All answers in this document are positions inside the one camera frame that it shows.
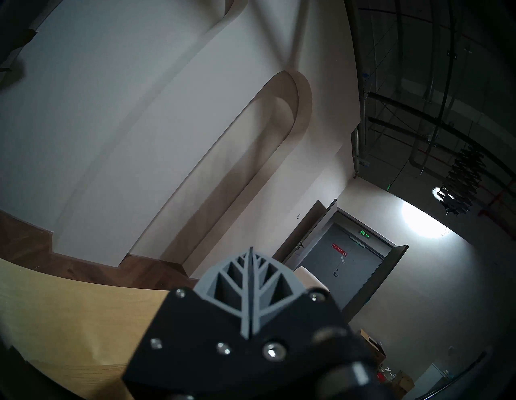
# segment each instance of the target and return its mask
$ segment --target sticker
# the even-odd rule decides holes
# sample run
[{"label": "sticker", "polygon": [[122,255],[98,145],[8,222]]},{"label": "sticker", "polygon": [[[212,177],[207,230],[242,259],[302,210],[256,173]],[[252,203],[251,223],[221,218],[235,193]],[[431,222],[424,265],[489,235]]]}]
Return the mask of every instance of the sticker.
[{"label": "sticker", "polygon": [[339,246],[337,246],[335,243],[331,245],[335,250],[337,250],[340,254],[342,254],[344,257],[348,255],[343,249],[341,249]]}]

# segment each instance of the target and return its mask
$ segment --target cable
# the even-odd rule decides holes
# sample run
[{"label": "cable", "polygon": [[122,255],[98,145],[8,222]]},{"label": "cable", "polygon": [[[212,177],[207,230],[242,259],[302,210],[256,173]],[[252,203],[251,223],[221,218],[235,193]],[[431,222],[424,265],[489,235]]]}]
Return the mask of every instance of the cable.
[{"label": "cable", "polygon": [[387,54],[384,55],[384,57],[382,58],[382,60],[378,63],[378,65],[376,66],[375,70],[372,72],[371,75],[369,75],[369,77],[365,80],[366,82],[375,74],[376,70],[378,69],[378,67],[382,64],[382,62],[385,60],[385,58],[389,55],[389,53],[391,52],[391,50],[394,48],[394,46],[396,45],[398,41],[396,40],[394,42],[394,44],[392,45],[392,47],[389,49],[389,51],[387,52]]},{"label": "cable", "polygon": [[401,174],[401,172],[403,171],[403,169],[405,168],[405,165],[407,165],[407,163],[409,162],[410,160],[410,157],[407,159],[407,161],[405,161],[405,164],[403,164],[403,166],[401,167],[401,169],[399,170],[398,172],[398,175],[396,175],[396,177],[394,178],[394,180],[392,181],[392,183],[387,186],[387,191],[389,191],[389,189],[391,188],[392,185],[394,185],[394,182],[396,182],[396,179],[398,179],[398,176],[399,174]]},{"label": "cable", "polygon": [[365,56],[365,58],[367,58],[369,56],[369,54],[371,54],[371,52],[376,48],[376,46],[378,45],[378,43],[380,43],[382,41],[382,39],[385,37],[385,35],[387,35],[389,33],[389,31],[391,30],[391,28],[394,26],[394,24],[396,23],[396,21],[393,22],[393,24],[389,27],[389,29],[387,29],[385,31],[385,33],[383,34],[383,36],[380,38],[380,40],[378,40],[374,45],[373,45],[373,48],[371,49],[371,51],[369,53],[367,53],[367,56]]},{"label": "cable", "polygon": [[409,124],[407,124],[406,122],[404,122],[404,121],[403,121],[403,119],[399,118],[396,114],[394,114],[394,113],[391,111],[391,109],[387,107],[387,105],[386,105],[386,104],[384,104],[383,102],[382,102],[382,104],[385,106],[385,108],[386,108],[387,110],[389,110],[389,112],[390,112],[394,117],[396,117],[399,121],[401,121],[401,123],[402,123],[402,124],[404,124],[405,126],[409,127],[410,129],[412,129],[412,130],[414,131],[414,133],[417,133],[417,131],[416,131],[413,127],[411,127]]}]

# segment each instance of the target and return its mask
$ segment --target screw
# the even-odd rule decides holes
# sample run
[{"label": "screw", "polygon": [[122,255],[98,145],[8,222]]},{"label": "screw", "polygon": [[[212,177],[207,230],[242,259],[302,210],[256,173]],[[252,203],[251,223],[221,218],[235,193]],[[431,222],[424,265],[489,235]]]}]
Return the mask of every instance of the screw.
[{"label": "screw", "polygon": [[218,342],[217,353],[222,354],[223,356],[227,356],[229,353],[231,353],[231,349],[226,343]]},{"label": "screw", "polygon": [[194,400],[191,394],[173,394],[171,397],[167,397],[167,400]]},{"label": "screw", "polygon": [[327,326],[318,329],[312,336],[312,341],[316,344],[322,343],[330,338],[338,338],[347,335],[346,329],[340,326]]},{"label": "screw", "polygon": [[154,350],[159,350],[163,347],[163,344],[161,343],[161,340],[158,339],[158,338],[153,338],[151,339],[151,347],[154,349]]},{"label": "screw", "polygon": [[278,342],[266,343],[263,346],[263,356],[268,361],[283,361],[287,356],[287,349]]},{"label": "screw", "polygon": [[326,297],[324,296],[324,294],[319,293],[319,292],[312,292],[310,294],[310,296],[312,297],[313,301],[325,301],[326,300]]}]

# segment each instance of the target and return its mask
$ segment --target gray metal door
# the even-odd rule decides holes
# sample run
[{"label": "gray metal door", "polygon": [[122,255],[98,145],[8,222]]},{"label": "gray metal door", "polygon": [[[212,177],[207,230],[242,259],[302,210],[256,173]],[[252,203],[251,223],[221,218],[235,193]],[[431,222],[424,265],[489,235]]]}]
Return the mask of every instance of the gray metal door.
[{"label": "gray metal door", "polygon": [[382,258],[332,225],[301,262],[330,291],[343,309],[370,278]]}]

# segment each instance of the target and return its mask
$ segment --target beige wall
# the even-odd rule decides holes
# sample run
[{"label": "beige wall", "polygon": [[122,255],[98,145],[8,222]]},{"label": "beige wall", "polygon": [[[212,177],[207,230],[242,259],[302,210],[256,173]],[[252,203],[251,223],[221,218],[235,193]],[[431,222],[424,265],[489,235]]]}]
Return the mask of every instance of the beige wall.
[{"label": "beige wall", "polygon": [[[504,332],[516,301],[513,275],[503,266],[481,258],[459,235],[361,178],[349,182],[338,206],[394,244],[409,245],[350,322],[353,330],[363,328],[381,341],[386,365],[414,380],[433,362],[457,374]],[[453,357],[447,355],[450,346],[457,350]]]}]

